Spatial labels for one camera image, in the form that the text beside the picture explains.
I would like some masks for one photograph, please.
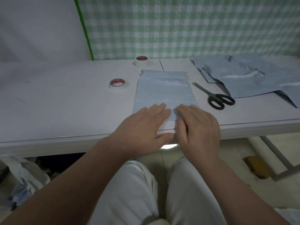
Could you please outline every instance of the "left hand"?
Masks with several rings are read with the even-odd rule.
[[[154,104],[149,109],[140,109],[127,117],[118,128],[107,137],[118,145],[116,149],[125,153],[128,159],[141,157],[160,149],[173,139],[172,133],[157,135],[158,128],[171,114],[166,105]]]

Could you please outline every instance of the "white tape roll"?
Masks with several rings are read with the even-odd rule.
[[[147,68],[150,64],[150,60],[146,56],[138,56],[135,58],[135,66],[138,68]]]
[[[125,88],[127,88],[128,83],[126,83],[123,79],[113,79],[110,81],[110,89],[114,91],[121,91]]]

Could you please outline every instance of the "right hand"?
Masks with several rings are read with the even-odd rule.
[[[195,105],[181,104],[176,109],[183,117],[177,120],[177,136],[184,155],[194,166],[212,167],[219,161],[218,121]]]

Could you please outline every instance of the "gingham fabric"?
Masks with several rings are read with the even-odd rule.
[[[78,0],[95,60],[300,53],[300,0]]]

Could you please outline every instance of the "white pants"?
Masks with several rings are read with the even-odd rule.
[[[167,178],[166,220],[170,224],[226,224],[212,192],[186,158],[173,164]],[[157,182],[143,164],[128,161],[101,195],[90,225],[148,224],[156,219]]]

